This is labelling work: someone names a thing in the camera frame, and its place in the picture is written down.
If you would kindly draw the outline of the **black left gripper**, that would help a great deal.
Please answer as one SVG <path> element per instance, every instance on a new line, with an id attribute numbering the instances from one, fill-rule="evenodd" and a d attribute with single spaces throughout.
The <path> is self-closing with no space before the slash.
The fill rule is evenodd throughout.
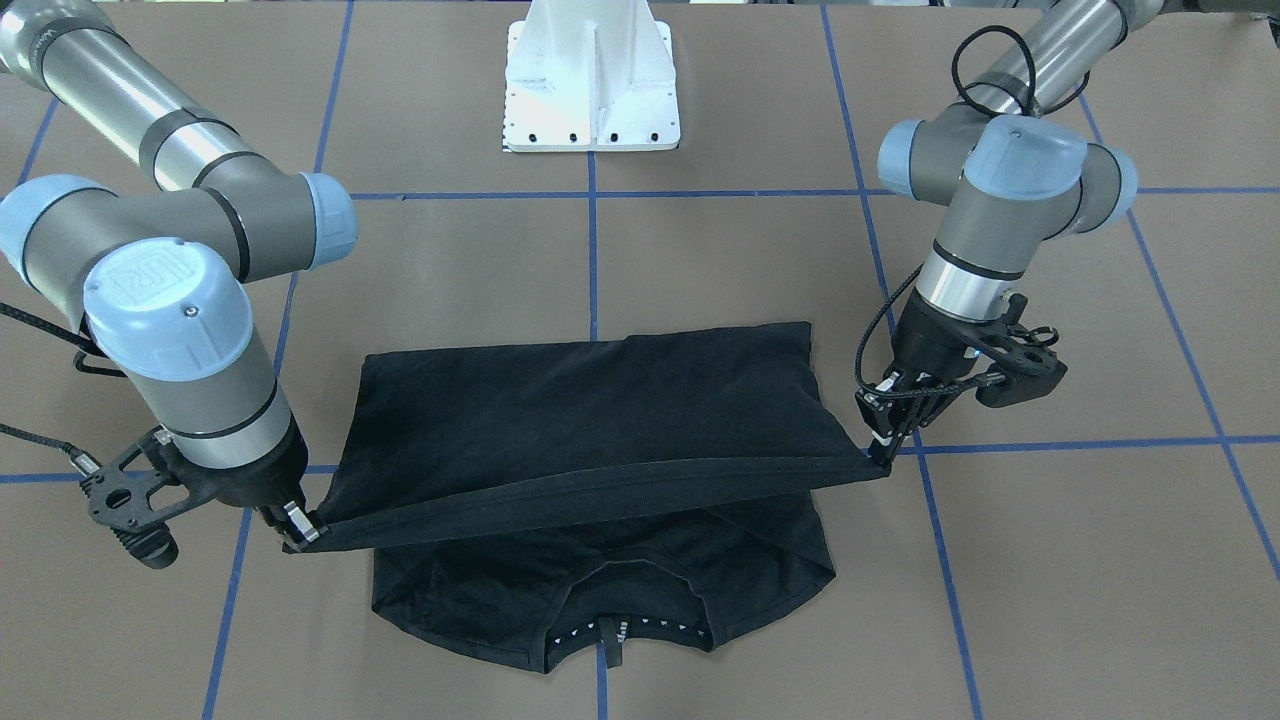
<path id="1" fill-rule="evenodd" d="M 986 406 L 1016 402 L 1016 302 L 992 320 L 950 316 L 911 292 L 892 337 L 884 378 L 855 393 L 873 439 L 870 460 L 891 468 L 905 439 L 974 389 Z"/>

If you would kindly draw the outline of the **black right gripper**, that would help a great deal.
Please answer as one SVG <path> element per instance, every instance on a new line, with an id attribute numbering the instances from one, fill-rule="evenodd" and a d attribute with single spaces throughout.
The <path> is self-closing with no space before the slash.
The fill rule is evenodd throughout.
<path id="1" fill-rule="evenodd" d="M 165 464 L 173 478 L 200 503 L 216 500 L 232 507 L 262 509 L 262 520 L 279 534 L 287 553 L 300 553 L 326 532 L 305 511 L 301 479 L 308 450 L 297 421 L 261 459 L 239 468 L 211 469 L 186 459 L 174 443 L 165 446 Z"/>

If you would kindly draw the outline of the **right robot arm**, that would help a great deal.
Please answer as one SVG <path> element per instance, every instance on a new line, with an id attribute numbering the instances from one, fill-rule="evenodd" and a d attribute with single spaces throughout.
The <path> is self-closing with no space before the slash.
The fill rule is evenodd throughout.
<path id="1" fill-rule="evenodd" d="M 157 186 L 127 197 L 60 174 L 3 199 L 5 259 L 157 421 L 110 462 L 59 445 L 90 516 L 150 568 L 177 557 L 168 520 L 211 501 L 257 510 L 292 550 L 315 543 L 300 486 L 308 451 L 244 287 L 349 255 L 352 197 L 256 152 L 91 1 L 5 1 L 3 69 L 81 114 Z"/>

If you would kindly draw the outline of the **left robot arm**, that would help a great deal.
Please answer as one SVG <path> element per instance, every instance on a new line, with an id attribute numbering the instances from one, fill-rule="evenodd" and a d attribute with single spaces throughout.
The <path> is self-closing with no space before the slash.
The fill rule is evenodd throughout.
<path id="1" fill-rule="evenodd" d="M 1030 328 L 1018 286 L 1042 243 L 1125 214 L 1139 176 L 1124 152 L 1050 119 L 1093 65 L 1165 9 L 1161 1 L 1056 1 L 1027 32 L 987 26 L 1014 46 L 988 70 L 951 77 L 957 99 L 933 120 L 896 124 L 879 147 L 882 184 L 945 208 L 923 264 L 896 288 L 905 305 L 878 380 L 856 401 L 887 468 L 904 441 L 957 396 L 987 407 L 1051 393 L 1068 373 L 1059 333 Z"/>

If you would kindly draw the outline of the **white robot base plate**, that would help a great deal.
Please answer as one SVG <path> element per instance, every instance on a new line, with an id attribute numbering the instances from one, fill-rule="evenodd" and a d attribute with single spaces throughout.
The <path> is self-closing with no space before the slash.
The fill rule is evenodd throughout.
<path id="1" fill-rule="evenodd" d="M 534 1 L 506 40 L 507 152 L 678 147 L 671 27 L 646 1 Z"/>

